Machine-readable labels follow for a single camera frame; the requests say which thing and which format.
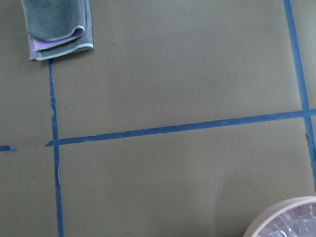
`floor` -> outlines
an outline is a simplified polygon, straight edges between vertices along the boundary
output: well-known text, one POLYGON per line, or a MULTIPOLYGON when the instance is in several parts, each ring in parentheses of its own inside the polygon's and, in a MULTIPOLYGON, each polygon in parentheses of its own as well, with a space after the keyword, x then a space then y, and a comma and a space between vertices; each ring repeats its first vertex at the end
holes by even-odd
POLYGON ((315 195, 314 0, 90 4, 95 48, 50 62, 0 6, 0 236, 241 237, 315 195))

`blue painter's tape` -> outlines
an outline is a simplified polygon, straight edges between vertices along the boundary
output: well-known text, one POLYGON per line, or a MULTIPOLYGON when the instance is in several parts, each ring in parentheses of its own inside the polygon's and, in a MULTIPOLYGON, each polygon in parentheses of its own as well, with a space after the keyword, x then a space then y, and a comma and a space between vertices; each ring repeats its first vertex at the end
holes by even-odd
POLYGON ((310 110, 311 116, 316 116, 316 109, 310 110))
POLYGON ((16 151, 15 147, 12 146, 0 146, 0 152, 9 152, 9 151, 16 151))
MULTIPOLYGON (((217 120, 217 121, 198 122, 198 123, 182 124, 182 125, 167 126, 167 127, 157 127, 157 128, 148 128, 148 129, 140 129, 140 130, 133 130, 133 131, 125 131, 125 132, 106 133, 106 134, 100 134, 96 136, 64 138, 64 139, 59 140, 59 145, 81 143, 81 142, 91 142, 91 141, 102 141, 102 140, 110 140, 110 139, 118 139, 118 138, 126 138, 126 137, 145 136, 145 135, 170 133, 170 132, 180 132, 180 131, 188 131, 188 130, 196 130, 196 129, 204 129, 204 128, 213 128, 213 127, 241 125, 241 124, 256 123, 256 122, 267 122, 267 121, 282 120, 282 119, 294 119, 294 118, 299 118, 302 116, 303 116, 302 111, 294 111, 294 112, 285 112, 285 113, 278 113, 278 114, 224 119, 224 120, 217 120)), ((53 145, 53 141, 50 141, 49 143, 46 144, 47 147, 52 146, 52 145, 53 145)))
POLYGON ((301 55, 300 55, 299 45, 298 45, 297 36, 296 36, 291 1, 290 0, 283 0, 283 3, 284 3, 285 15, 286 15, 286 19, 287 19, 288 31, 289 31, 290 41, 291 41, 291 46, 292 46, 292 54, 293 54, 293 59, 294 59, 297 83, 298 83, 298 88, 300 91, 305 130, 306 130, 306 134, 310 140, 309 152, 310 152, 310 158, 311 158, 311 164, 312 164, 312 170, 313 170, 313 176, 314 176, 314 185, 316 186, 315 138, 314 138, 314 133, 313 133, 311 111, 310 111, 310 107, 308 104, 308 97, 307 97, 307 91, 306 91, 305 80, 304 80, 303 66, 302 66, 301 55))
POLYGON ((54 149, 54 166, 55 166, 55 195, 56 195, 56 209, 57 209, 57 227, 58 237, 64 236, 63 228, 63 212, 61 202, 61 187, 59 183, 59 142, 58 142, 58 127, 57 127, 57 113, 56 113, 56 100, 53 84, 53 59, 48 61, 49 65, 49 87, 50 87, 50 106, 53 110, 53 116, 51 117, 51 127, 53 132, 53 149, 54 149))

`microfiber cloth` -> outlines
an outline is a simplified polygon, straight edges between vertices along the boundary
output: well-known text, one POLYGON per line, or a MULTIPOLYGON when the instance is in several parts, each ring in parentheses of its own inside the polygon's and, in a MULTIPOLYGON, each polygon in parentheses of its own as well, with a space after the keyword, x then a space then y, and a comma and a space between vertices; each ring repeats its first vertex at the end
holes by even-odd
POLYGON ((30 60, 93 48, 89 0, 21 0, 30 60))

